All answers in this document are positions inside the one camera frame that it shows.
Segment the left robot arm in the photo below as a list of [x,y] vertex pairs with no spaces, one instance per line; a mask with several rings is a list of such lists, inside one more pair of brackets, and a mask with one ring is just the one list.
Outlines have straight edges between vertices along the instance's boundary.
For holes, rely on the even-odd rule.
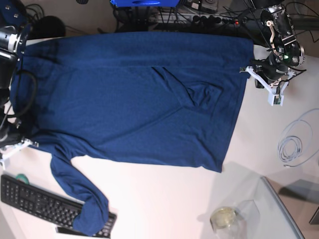
[[250,14],[259,27],[254,12],[260,10],[260,22],[268,33],[265,34],[261,28],[259,30],[270,54],[263,60],[251,60],[249,68],[256,74],[256,88],[269,87],[279,94],[290,79],[304,72],[298,69],[305,60],[304,49],[297,41],[290,15],[281,0],[252,0],[250,4],[238,15],[238,22],[254,42],[260,43],[245,25],[247,15]]

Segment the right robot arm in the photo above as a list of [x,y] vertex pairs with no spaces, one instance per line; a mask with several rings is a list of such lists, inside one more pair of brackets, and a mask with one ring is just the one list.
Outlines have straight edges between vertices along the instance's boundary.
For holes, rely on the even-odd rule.
[[[0,147],[17,146],[27,141],[18,131],[18,125],[8,121],[19,118],[31,107],[38,88],[37,79],[27,70],[17,69],[22,59],[31,31],[31,24],[27,18],[26,7],[19,0],[2,0],[0,2]],[[17,113],[9,115],[4,107],[9,102],[10,86],[14,76],[26,74],[33,82],[33,91],[29,102]]]

